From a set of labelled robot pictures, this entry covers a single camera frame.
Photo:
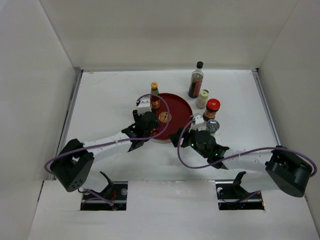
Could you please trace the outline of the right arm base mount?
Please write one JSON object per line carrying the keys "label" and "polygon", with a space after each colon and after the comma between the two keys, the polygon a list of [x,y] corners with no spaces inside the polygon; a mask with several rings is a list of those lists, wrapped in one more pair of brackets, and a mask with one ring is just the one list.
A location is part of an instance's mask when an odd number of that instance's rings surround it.
{"label": "right arm base mount", "polygon": [[241,171],[233,181],[223,180],[215,182],[220,211],[265,210],[260,191],[248,192],[240,186],[245,174],[245,171]]}

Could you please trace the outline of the clear cap pepper grinder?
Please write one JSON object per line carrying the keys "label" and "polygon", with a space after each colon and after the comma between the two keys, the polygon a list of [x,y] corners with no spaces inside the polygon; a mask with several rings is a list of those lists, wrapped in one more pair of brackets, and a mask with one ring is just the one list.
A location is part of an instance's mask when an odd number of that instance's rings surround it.
{"label": "clear cap pepper grinder", "polygon": [[211,135],[214,136],[216,132],[220,129],[220,123],[215,119],[210,119],[206,122],[205,130]]}

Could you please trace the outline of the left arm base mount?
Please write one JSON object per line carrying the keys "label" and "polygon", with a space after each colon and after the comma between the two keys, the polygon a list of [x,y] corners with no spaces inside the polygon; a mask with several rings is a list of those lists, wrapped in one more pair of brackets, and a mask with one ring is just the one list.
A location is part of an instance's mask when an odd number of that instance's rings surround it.
{"label": "left arm base mount", "polygon": [[128,181],[112,181],[104,172],[99,172],[107,181],[102,192],[87,192],[78,190],[82,194],[81,211],[125,211],[127,209]]}

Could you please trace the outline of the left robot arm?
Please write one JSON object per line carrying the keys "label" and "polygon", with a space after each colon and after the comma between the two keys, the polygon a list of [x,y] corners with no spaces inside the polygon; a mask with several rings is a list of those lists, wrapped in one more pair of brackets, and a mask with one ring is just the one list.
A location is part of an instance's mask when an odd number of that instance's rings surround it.
{"label": "left robot arm", "polygon": [[133,115],[134,123],[111,137],[92,142],[74,138],[65,145],[49,169],[67,192],[88,189],[103,200],[112,195],[110,178],[104,172],[91,173],[93,164],[142,147],[159,126],[155,112],[138,115],[134,110]]}

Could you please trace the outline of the red cap sauce jar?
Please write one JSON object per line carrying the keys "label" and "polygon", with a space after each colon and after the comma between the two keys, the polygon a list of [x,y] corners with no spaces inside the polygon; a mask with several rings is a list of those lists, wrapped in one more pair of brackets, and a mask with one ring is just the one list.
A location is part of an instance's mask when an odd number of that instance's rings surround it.
{"label": "red cap sauce jar", "polygon": [[205,111],[203,113],[203,119],[205,121],[214,120],[216,118],[216,114],[221,107],[221,103],[218,99],[211,98],[207,101]]}

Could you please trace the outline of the yellow cap red sauce bottle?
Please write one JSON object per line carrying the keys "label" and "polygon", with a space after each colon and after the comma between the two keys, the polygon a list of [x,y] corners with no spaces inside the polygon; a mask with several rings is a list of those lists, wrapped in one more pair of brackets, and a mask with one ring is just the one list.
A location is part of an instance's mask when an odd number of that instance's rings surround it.
{"label": "yellow cap red sauce bottle", "polygon": [[161,100],[157,97],[159,94],[158,90],[158,83],[157,82],[152,82],[150,84],[151,90],[151,96],[150,96],[150,103],[151,103],[151,108],[152,109],[158,109],[161,105]]}

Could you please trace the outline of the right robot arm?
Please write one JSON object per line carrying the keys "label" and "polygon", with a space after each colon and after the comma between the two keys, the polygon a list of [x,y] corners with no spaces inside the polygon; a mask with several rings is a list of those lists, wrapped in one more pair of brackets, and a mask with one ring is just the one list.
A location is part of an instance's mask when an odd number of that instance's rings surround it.
{"label": "right robot arm", "polygon": [[189,127],[181,127],[169,139],[177,149],[191,147],[195,150],[207,160],[206,167],[238,170],[231,184],[231,190],[238,198],[267,190],[281,190],[301,198],[310,177],[317,172],[317,167],[308,157],[280,145],[241,152],[218,144],[206,130]]}

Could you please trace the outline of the cream cap shaker bottle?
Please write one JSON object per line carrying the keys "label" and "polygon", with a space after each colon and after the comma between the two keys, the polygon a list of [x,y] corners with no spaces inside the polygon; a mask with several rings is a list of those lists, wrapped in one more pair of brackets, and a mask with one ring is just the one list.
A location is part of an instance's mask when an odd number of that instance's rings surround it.
{"label": "cream cap shaker bottle", "polygon": [[207,105],[208,97],[209,91],[207,89],[201,90],[195,102],[196,106],[199,109],[204,109]]}

